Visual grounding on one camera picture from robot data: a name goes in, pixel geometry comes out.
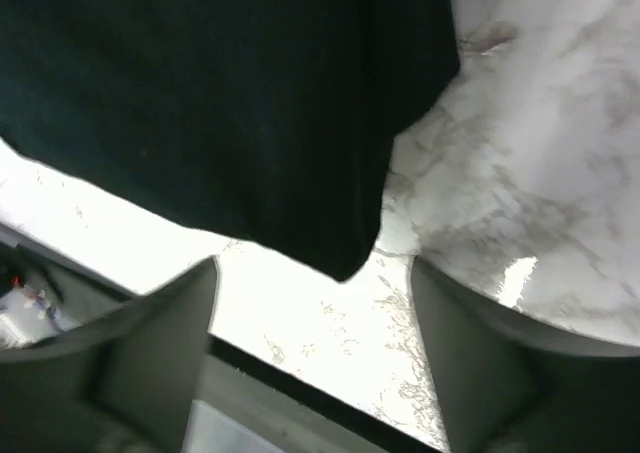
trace marble surface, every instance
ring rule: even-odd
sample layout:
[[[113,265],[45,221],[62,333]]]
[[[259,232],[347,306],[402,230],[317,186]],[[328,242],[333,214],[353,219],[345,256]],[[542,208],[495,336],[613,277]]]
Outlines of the marble surface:
[[[524,314],[640,345],[640,0],[455,5],[463,73],[398,138],[376,250],[344,285],[2,144],[0,221],[139,293],[219,255],[217,335],[446,449],[410,307],[415,255]]]

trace black fabric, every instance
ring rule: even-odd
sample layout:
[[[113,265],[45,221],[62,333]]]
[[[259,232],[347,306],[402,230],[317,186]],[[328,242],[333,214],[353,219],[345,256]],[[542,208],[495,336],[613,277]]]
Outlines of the black fabric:
[[[450,0],[0,0],[0,38],[18,152],[337,280],[459,67]]]

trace garment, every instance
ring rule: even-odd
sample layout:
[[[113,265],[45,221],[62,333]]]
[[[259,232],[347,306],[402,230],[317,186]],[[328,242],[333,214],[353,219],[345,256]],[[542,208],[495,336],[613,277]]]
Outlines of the garment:
[[[340,281],[459,68],[450,0],[0,0],[0,34],[19,153]]]

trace black cloth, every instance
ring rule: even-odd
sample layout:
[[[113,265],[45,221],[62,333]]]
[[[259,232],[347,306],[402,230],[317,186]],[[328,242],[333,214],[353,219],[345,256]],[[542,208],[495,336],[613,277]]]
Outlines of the black cloth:
[[[0,0],[19,153],[337,280],[458,68],[450,0]]]

